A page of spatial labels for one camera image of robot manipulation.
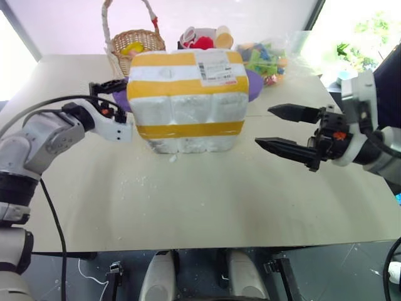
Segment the yellow tape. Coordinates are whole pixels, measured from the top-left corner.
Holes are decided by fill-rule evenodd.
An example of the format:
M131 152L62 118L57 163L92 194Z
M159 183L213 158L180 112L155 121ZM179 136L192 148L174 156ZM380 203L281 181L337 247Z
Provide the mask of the yellow tape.
M146 82L144 80L129 82L128 99L137 97L156 97L193 94L213 94L227 92L248 93L248 78L236 77L235 85L202 86L201 80L177 80L175 82Z
M210 124L137 125L144 139L166 139L202 136L231 136L241 132L244 121L214 122Z
M242 64L241 55L238 52L226 52L230 63ZM191 66L196 65L195 54L173 53L138 55L133 58L131 66Z

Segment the black cable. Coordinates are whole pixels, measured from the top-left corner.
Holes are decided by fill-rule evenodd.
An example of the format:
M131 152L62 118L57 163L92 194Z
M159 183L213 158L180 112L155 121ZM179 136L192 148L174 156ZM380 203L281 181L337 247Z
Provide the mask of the black cable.
M390 275L388 274L388 268L390 266L391 259L393 258L394 254L395 254L395 251L397 251L397 248L400 245L401 245L401 237L392 245L390 251L388 251L388 253L387 253L386 260L384 261L382 277L383 277L384 296L385 296L386 301L391 301L390 288L389 288L389 283L388 283L388 279L390 278Z
M15 115L9 122L7 122L4 127L0 130L0 139L1 137L9 130L10 127L13 126L13 124L15 124L19 119L21 119L22 117L24 117L26 114L37 110L38 108L44 107L45 105L50 105L52 103L56 103L56 102L63 102L65 100L73 100L73 99L85 99L85 100L95 100L97 102L101 101L101 102L106 102L109 103L110 105L114 105L119 112L124 112L124 109L121 108L119 105L117 105L115 102L112 102L110 100L101 98L101 97L97 97L97 96L93 96L93 95L70 95L70 96L63 96L63 97L57 97L57 98L53 98L53 99L49 99L46 100L44 102L41 103L37 103L36 105L33 105L29 108L26 108L25 110L23 110L22 112L18 113L17 115Z
M29 120L32 116L34 116L34 115L36 115L36 114L40 114L40 113L60 113L60 112L61 112L61 110L51 110L51 109L44 109L44 110L33 111L33 112L27 114L27 116L25 117L24 122L23 122L23 127L26 125L26 123L28 122L28 120Z
M46 199L48 200L51 214L53 215L53 218L55 219L57 231L58 231L58 234L59 234L60 240L61 240L61 252L62 252L62 256L63 256L63 259L62 259L63 262L61 264L61 301L66 301L65 282L66 282L66 270L67 270L67 248L66 248L66 244L65 244L64 234L63 234L63 230L61 229L61 225L60 225L60 222L57 217L56 209L53 206L53 202L51 201L49 192L42 179L40 179L40 184L42 186L44 195L46 196Z
M373 132L369 130L364 130L363 134L365 134L368 140L382 152L385 152L392 157L401 159L401 152L397 152L391 149L389 146L385 145Z

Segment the white cable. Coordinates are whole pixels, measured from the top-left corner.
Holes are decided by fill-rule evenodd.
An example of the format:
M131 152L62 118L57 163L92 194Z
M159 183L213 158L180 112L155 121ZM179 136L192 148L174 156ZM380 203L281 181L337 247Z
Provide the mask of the white cable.
M105 287L103 288L102 294L100 295L100 298L99 298L99 301L102 301L103 295L104 295L105 292L106 292L106 288L107 288L107 285L108 285L108 281L101 282L101 281L97 280L95 277L85 276L85 275L82 273L82 271L81 271L81 259L78 259L78 271L79 271L79 273L81 274L81 276L82 276L83 278L91 279L91 280L95 281L96 283L105 286Z

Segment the basket handle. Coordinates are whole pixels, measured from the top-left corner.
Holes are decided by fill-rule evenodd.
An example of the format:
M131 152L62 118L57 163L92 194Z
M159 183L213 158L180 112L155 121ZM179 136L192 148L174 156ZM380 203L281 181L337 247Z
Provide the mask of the basket handle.
M106 41L107 49L109 49L110 51L114 51L114 46L113 46L112 40L110 38L110 28L108 27L107 12L108 12L108 8L112 4L112 2L113 2L113 0L105 0L105 2L103 3L103 6L102 6L103 32L105 34L105 41ZM157 26L157 17L155 15L155 13L152 11L152 8L150 7L148 0L142 0L142 2L145 3L145 5L149 11L150 20L152 21L153 26L155 27L155 32L160 35L159 27Z

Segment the white wall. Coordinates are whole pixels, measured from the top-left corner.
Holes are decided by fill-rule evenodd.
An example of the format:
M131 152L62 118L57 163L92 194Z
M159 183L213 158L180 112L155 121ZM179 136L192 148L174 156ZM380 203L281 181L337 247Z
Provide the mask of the white wall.
M102 0L7 0L43 55L103 53ZM316 0L150 0L168 50L188 26L230 27L235 44L302 30ZM140 0L114 0L112 36L152 29Z

